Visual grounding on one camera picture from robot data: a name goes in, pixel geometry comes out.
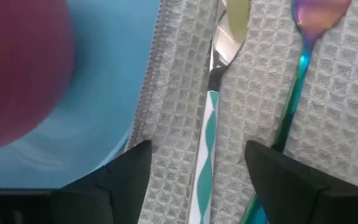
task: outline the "red fruit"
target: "red fruit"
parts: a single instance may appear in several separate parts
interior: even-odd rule
[[[73,64],[64,0],[0,0],[0,147],[48,116],[70,82]]]

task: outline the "spoon bowl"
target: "spoon bowl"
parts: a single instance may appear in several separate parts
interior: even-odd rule
[[[301,35],[313,44],[335,26],[351,0],[293,0],[293,20]]]

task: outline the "teal and white striped handle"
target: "teal and white striped handle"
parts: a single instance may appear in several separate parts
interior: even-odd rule
[[[206,95],[187,224],[210,224],[219,96],[217,91]]]

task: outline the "plate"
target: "plate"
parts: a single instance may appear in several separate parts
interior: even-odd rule
[[[0,148],[0,188],[60,188],[122,149],[131,132],[159,2],[67,0],[76,42],[70,89],[39,127]]]

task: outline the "iridescent spoon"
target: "iridescent spoon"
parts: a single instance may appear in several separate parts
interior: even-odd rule
[[[350,3],[351,0],[292,1],[292,16],[303,38],[303,50],[299,59],[298,72],[292,83],[272,149],[278,152],[283,152],[285,149],[316,41],[341,19]],[[241,224],[261,223],[267,223],[266,214],[256,194],[253,194]]]

